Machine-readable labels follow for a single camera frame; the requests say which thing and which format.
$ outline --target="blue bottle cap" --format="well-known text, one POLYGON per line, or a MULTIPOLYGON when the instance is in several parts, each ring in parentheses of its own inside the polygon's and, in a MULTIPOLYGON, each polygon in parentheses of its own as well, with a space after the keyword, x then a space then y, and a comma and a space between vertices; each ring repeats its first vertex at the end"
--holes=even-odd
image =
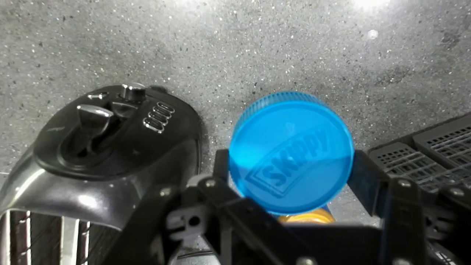
POLYGON ((229 172, 236 190, 273 215, 320 208, 345 184, 353 141, 314 97, 282 91, 254 102, 235 125, 229 172))

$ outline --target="speckled concrete surface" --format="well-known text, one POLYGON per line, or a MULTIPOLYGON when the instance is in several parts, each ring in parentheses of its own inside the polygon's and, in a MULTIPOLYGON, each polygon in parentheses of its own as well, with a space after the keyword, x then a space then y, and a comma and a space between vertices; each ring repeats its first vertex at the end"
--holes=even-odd
POLYGON ((69 100, 127 81, 191 103, 208 153, 247 103, 286 88, 367 149, 471 111, 469 25, 464 0, 2 0, 0 177, 69 100))

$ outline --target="yellow object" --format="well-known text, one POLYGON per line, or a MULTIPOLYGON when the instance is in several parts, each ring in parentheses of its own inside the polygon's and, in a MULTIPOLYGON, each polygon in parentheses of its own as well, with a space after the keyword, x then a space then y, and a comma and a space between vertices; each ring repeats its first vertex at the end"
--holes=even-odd
POLYGON ((323 209, 279 218, 279 222, 282 224, 332 224, 333 221, 333 217, 323 209))

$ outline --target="concrete ground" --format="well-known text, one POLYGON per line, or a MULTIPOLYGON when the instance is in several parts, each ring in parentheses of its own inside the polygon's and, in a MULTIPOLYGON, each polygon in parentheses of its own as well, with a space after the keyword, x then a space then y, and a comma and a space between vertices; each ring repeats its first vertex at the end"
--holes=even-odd
MULTIPOLYGON (((466 0, 1 0, 0 177, 61 106, 127 81, 194 106, 204 171, 279 90, 314 94, 369 149, 471 111, 469 25, 466 0)), ((332 208, 363 215, 347 192, 332 208)))

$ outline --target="screw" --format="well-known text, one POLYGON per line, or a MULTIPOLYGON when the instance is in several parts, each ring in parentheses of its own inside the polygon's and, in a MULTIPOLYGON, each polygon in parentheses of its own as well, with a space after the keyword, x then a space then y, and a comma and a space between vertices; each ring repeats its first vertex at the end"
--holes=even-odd
POLYGON ((166 187, 160 190, 160 197, 166 197, 172 193, 172 189, 166 187))
POLYGON ((216 186, 216 181, 214 180, 207 180, 205 181, 205 187, 214 187, 216 186))
POLYGON ((450 193, 457 197, 464 196, 464 192, 462 192, 460 189, 450 189, 450 193))
POLYGON ((412 262, 409 262, 407 259, 403 259, 403 258, 395 258, 392 261, 392 265, 412 265, 412 262))
POLYGON ((316 265, 311 258, 301 256, 295 261, 295 265, 316 265))
POLYGON ((401 187, 410 187, 412 184, 410 184, 409 181, 406 181, 406 180, 398 180, 398 186, 401 186, 401 187))

